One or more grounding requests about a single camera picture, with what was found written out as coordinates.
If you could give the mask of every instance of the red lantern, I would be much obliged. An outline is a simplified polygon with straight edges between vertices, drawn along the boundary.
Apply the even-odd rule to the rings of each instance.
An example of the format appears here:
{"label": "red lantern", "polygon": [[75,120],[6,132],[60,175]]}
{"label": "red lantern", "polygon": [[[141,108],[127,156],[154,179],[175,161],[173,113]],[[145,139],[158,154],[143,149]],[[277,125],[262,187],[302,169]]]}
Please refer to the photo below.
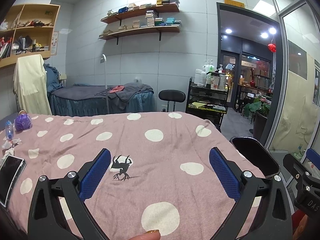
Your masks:
{"label": "red lantern", "polygon": [[275,44],[270,43],[270,44],[268,45],[268,48],[269,48],[269,50],[270,50],[271,52],[276,52],[276,45],[275,45]]}

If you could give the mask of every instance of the blue plastic bottle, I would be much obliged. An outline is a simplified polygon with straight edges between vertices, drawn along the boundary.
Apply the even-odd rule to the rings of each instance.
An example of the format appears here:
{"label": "blue plastic bottle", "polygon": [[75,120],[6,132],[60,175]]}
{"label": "blue plastic bottle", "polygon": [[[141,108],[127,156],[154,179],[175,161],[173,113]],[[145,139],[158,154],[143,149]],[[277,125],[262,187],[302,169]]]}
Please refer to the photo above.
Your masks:
{"label": "blue plastic bottle", "polygon": [[13,139],[14,132],[13,132],[12,123],[10,121],[7,121],[5,123],[5,135],[8,141],[11,141]]}

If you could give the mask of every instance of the white sign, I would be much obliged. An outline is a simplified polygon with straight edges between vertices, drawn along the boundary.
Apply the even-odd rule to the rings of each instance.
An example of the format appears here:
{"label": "white sign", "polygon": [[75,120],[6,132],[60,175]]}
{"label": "white sign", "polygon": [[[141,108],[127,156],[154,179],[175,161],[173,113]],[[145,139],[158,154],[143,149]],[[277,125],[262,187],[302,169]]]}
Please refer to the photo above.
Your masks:
{"label": "white sign", "polygon": [[252,67],[252,68],[256,68],[257,67],[257,64],[254,64],[254,63],[251,63],[251,62],[248,62],[248,61],[241,61],[241,65],[242,66],[246,66],[246,67]]}
{"label": "white sign", "polygon": [[59,32],[53,32],[51,38],[51,56],[57,55]]}

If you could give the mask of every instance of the black stool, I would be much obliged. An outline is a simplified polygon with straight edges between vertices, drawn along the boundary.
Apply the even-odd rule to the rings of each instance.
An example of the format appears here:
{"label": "black stool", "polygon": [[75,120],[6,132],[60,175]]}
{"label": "black stool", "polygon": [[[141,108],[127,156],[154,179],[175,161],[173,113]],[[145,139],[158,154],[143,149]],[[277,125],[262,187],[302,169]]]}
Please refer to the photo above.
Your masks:
{"label": "black stool", "polygon": [[164,101],[168,101],[167,112],[169,112],[169,102],[173,102],[173,112],[176,105],[176,102],[183,103],[186,100],[186,94],[179,90],[162,90],[159,93],[159,98]]}

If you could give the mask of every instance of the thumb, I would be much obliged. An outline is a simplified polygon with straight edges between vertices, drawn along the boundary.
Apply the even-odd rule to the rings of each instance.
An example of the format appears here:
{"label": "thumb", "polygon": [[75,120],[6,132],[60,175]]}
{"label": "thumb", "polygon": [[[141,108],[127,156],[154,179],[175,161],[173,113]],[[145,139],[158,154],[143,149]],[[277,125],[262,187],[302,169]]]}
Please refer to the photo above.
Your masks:
{"label": "thumb", "polygon": [[135,236],[129,240],[160,240],[159,230],[150,230],[142,235]]}

